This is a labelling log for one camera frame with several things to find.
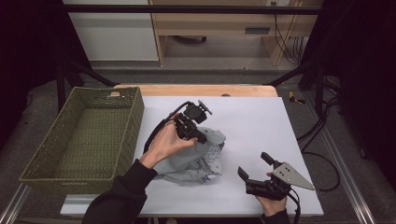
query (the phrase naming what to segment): drawer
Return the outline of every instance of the drawer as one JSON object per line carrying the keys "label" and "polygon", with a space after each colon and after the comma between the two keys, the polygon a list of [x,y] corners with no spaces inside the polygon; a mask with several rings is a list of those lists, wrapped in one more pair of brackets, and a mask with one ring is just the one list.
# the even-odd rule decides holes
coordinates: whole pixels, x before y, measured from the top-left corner
{"label": "drawer", "polygon": [[[290,24],[289,16],[277,16],[281,30]],[[241,14],[156,14],[158,35],[274,35],[273,15]]]}

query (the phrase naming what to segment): white cabinet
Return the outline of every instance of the white cabinet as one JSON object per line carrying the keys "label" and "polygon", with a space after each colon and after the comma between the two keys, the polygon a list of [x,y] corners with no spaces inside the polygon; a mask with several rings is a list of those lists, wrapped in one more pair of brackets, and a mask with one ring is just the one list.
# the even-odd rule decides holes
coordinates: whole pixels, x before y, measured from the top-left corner
{"label": "white cabinet", "polygon": [[[64,0],[65,4],[148,5],[147,0]],[[90,61],[158,61],[149,13],[69,13]]]}

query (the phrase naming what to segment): desk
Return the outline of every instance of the desk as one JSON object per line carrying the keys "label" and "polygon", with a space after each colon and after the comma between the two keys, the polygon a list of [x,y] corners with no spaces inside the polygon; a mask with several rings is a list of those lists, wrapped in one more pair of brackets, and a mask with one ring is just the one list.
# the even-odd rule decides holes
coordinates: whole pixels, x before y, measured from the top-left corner
{"label": "desk", "polygon": [[[148,200],[141,217],[258,217],[262,208],[254,196],[246,195],[245,184],[236,171],[240,165],[251,178],[266,178],[265,173],[272,171],[272,167],[260,158],[264,150],[276,160],[288,161],[311,181],[282,99],[276,97],[273,87],[138,86],[142,90],[145,114],[137,141],[136,158],[142,155],[143,145],[158,122],[186,101],[196,103],[198,99],[203,100],[214,115],[209,116],[201,126],[219,129],[227,136],[221,154],[222,176],[197,187],[180,187],[164,180],[152,181],[146,190]],[[238,97],[220,97],[224,93]],[[256,122],[248,122],[252,118],[256,118]],[[314,191],[294,189],[301,198],[302,216],[323,215]],[[68,195],[61,214],[82,217],[95,197]],[[295,204],[290,200],[288,211],[291,215],[294,209]]]}
{"label": "desk", "polygon": [[[320,7],[322,0],[288,0],[278,2],[279,7]],[[243,6],[265,7],[270,6],[269,0],[149,0],[151,5],[187,5],[187,6]],[[157,51],[160,64],[166,52],[166,42],[169,35],[259,35],[265,44],[273,66],[279,65],[283,50],[289,44],[289,38],[295,36],[310,36],[316,22],[315,15],[274,15],[260,14],[172,14],[153,13],[154,34],[157,42]],[[279,37],[282,35],[287,43]]]}

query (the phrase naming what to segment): electrical outlet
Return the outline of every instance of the electrical outlet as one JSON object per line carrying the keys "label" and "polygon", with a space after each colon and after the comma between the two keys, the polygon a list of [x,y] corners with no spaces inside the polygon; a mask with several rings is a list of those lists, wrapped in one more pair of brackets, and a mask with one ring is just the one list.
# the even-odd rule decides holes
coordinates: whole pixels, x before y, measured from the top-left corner
{"label": "electrical outlet", "polygon": [[286,7],[289,5],[290,0],[267,0],[267,7]]}

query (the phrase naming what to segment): black sleeve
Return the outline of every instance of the black sleeve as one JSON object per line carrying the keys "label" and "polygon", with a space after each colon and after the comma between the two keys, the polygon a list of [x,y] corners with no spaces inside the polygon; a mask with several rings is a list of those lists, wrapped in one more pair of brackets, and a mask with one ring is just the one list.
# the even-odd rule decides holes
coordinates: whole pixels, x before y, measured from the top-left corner
{"label": "black sleeve", "polygon": [[110,190],[92,201],[82,223],[133,223],[147,199],[145,189],[156,175],[136,160],[124,176],[114,180]]}
{"label": "black sleeve", "polygon": [[265,224],[290,224],[286,209],[270,217],[266,217],[265,214],[262,214],[262,222]]}

